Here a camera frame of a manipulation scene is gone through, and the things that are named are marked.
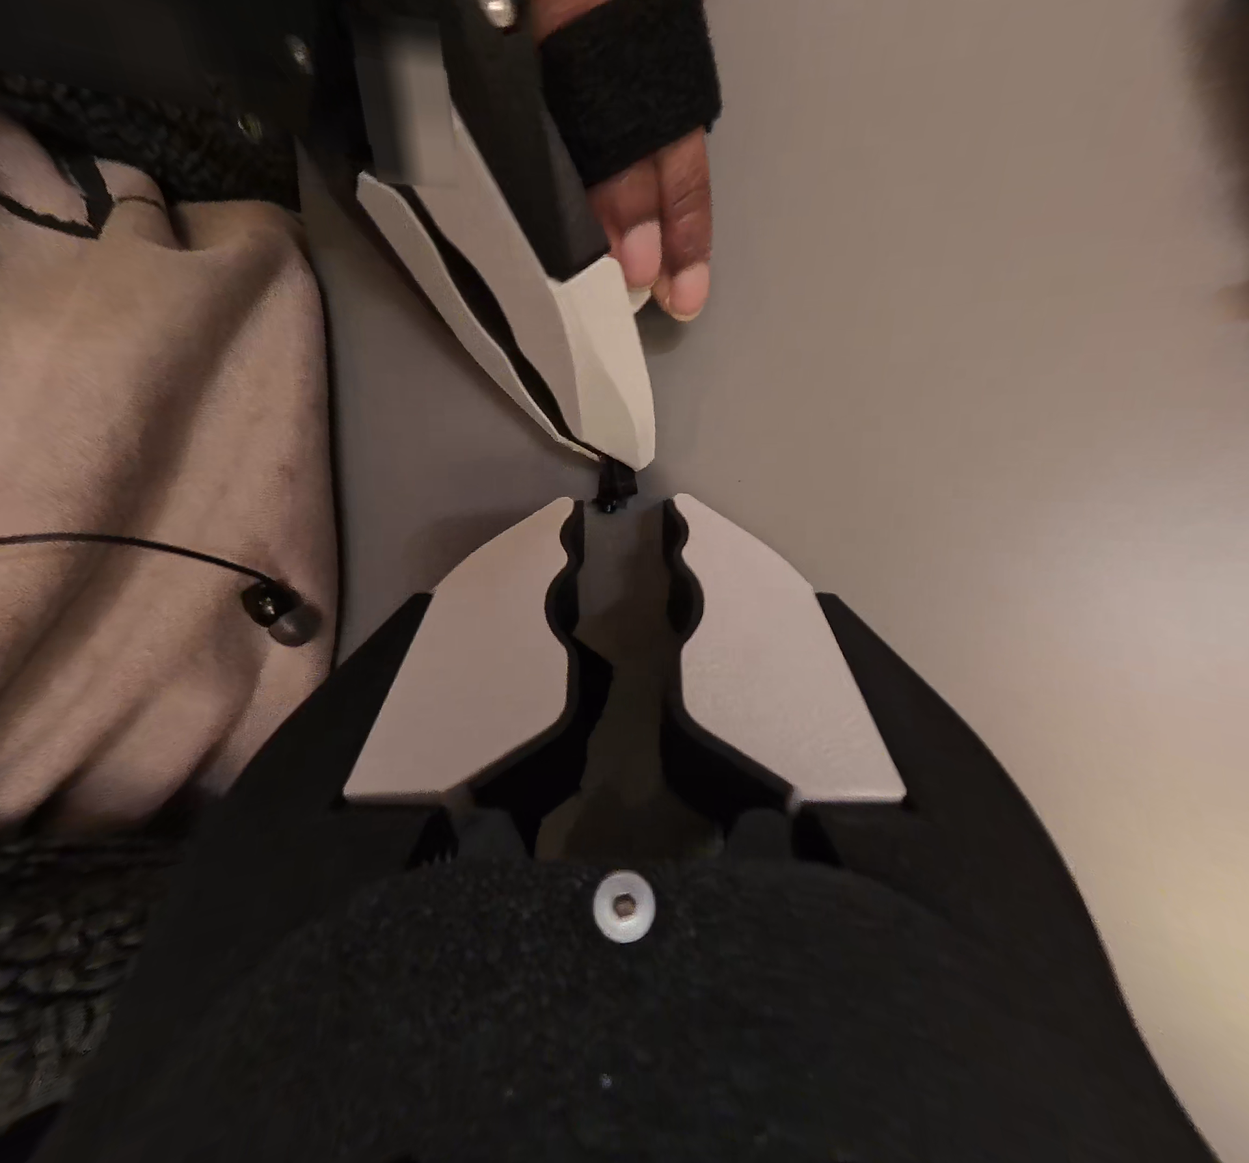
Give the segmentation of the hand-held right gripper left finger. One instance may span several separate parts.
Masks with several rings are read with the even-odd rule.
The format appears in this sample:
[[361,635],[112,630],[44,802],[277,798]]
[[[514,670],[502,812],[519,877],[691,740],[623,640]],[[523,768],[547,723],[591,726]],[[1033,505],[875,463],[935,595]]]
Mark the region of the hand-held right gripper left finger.
[[568,702],[568,649],[547,595],[570,554],[556,498],[463,558],[433,591],[344,784],[349,802],[463,791],[549,730]]

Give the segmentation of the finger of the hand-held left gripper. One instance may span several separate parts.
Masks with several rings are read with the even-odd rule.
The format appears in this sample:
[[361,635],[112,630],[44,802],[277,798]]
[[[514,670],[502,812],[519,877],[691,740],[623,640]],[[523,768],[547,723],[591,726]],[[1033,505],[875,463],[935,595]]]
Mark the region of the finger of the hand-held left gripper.
[[570,433],[484,277],[419,195],[456,191],[454,109],[437,40],[363,40],[354,67],[372,149],[356,200],[372,228],[477,368],[561,447],[595,458]]
[[537,381],[521,379],[500,330],[470,307],[449,261],[423,265],[423,293],[477,365],[544,433],[630,470],[649,468],[656,451],[654,395],[621,265],[607,254],[568,281],[549,277],[456,109],[451,135],[456,179],[421,188],[421,207],[433,219],[426,235],[444,240],[484,281],[516,351],[547,386],[563,430],[556,416],[540,412]]

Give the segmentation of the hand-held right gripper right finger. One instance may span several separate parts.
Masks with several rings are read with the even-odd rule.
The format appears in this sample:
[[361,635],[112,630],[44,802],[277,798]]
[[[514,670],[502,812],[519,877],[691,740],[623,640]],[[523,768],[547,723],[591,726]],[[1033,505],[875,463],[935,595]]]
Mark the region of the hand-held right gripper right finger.
[[900,805],[893,763],[814,586],[688,493],[665,500],[679,635],[670,786],[709,807]]

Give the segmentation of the black wired earphone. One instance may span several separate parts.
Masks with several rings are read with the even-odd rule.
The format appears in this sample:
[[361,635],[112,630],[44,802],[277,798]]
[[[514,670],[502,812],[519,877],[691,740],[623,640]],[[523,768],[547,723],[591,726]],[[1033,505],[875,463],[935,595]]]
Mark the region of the black wired earphone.
[[286,579],[272,577],[240,561],[198,551],[181,544],[158,542],[137,535],[84,533],[84,530],[44,530],[2,535],[2,547],[121,547],[135,551],[154,551],[179,561],[209,565],[247,579],[240,593],[247,616],[263,628],[277,644],[298,649],[309,644],[321,633],[321,609],[307,602]]

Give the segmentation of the beige hoodie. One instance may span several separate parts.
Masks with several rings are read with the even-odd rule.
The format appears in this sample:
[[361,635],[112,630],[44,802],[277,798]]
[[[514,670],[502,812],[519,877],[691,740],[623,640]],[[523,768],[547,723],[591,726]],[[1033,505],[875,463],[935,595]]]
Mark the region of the beige hoodie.
[[2,116],[2,835],[91,835],[226,791],[328,677],[337,535],[321,288],[298,212],[172,202]]

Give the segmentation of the person's left hand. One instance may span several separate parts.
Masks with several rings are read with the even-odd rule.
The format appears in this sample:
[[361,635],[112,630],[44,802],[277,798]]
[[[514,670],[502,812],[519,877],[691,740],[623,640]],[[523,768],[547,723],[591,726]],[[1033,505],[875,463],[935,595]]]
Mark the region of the person's left hand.
[[[609,0],[530,0],[535,40],[570,26]],[[661,147],[591,188],[588,202],[630,291],[647,291],[679,321],[693,321],[709,298],[714,247],[707,133]]]

